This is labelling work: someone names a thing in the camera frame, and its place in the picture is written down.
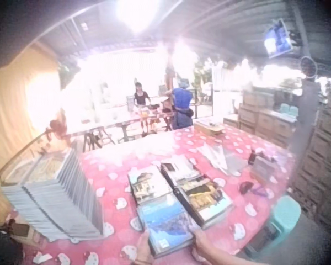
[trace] teal stool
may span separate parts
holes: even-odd
[[[282,103],[281,107],[280,107],[280,113],[288,114],[289,113],[289,105],[286,104],[286,103]]]
[[[301,212],[298,202],[288,195],[281,197],[272,209],[270,220],[244,248],[246,255],[256,259],[283,242],[296,226]]]
[[[298,117],[299,114],[299,109],[296,106],[291,106],[289,108],[289,115],[293,116],[293,117]]]

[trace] monitor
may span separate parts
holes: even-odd
[[[293,49],[291,39],[282,19],[277,20],[266,31],[264,44],[269,58],[279,56]]]

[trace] blue shirt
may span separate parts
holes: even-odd
[[[174,94],[174,105],[176,108],[188,109],[190,107],[190,101],[193,98],[193,94],[182,88],[173,89]]]

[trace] black top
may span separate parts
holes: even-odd
[[[143,95],[139,96],[137,94],[137,92],[135,93],[135,99],[136,99],[136,103],[137,105],[146,105],[146,98],[148,98],[148,100],[150,99],[150,97],[148,96],[147,92],[143,91]]]

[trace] metal roof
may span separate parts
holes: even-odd
[[[300,47],[268,59],[263,42],[264,32],[275,19],[282,18],[288,31],[298,32],[290,1],[294,0],[161,0],[156,18],[140,35],[134,35],[116,17],[117,0],[99,4],[93,1],[94,6],[75,16],[71,16],[72,12],[65,12],[66,20],[39,40],[65,60],[97,52],[151,49],[160,41],[169,42],[181,37],[204,56],[221,56],[235,62],[246,57],[253,63],[288,63],[296,67],[301,57]],[[61,4],[63,1],[53,2],[66,8]],[[331,19],[317,0],[296,0],[296,3],[319,73],[331,76]],[[86,23],[88,30],[83,30],[81,23]]]

